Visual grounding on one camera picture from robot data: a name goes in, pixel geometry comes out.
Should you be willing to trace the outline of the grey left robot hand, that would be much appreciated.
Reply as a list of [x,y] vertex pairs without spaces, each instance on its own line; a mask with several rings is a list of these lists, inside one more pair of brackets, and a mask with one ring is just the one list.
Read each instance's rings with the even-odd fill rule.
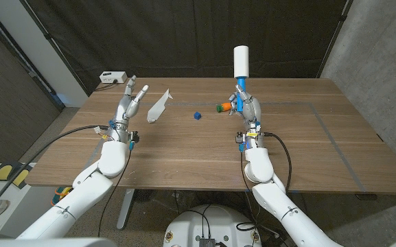
[[137,114],[140,102],[148,92],[149,86],[145,85],[135,96],[132,96],[136,79],[135,75],[129,79],[124,95],[117,106],[110,131],[112,141],[127,142],[129,120]]

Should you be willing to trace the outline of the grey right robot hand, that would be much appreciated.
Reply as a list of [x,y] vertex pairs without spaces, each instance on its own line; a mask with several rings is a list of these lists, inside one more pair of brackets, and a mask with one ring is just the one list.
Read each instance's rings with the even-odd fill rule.
[[229,115],[241,116],[247,132],[259,132],[257,126],[261,123],[261,107],[257,98],[236,84],[235,92],[230,96],[229,103],[231,105]]

